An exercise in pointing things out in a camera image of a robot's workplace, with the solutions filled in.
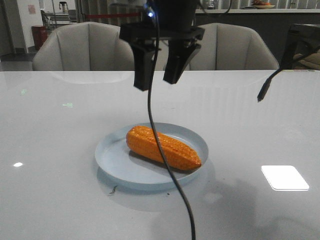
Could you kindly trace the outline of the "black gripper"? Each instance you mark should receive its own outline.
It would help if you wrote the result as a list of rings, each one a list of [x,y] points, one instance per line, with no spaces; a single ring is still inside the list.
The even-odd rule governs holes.
[[[176,84],[201,45],[205,30],[193,26],[198,0],[147,0],[142,20],[122,24],[119,38],[130,44],[134,58],[134,84],[141,91],[149,89],[158,58],[157,37],[168,41],[168,58],[163,80]]]

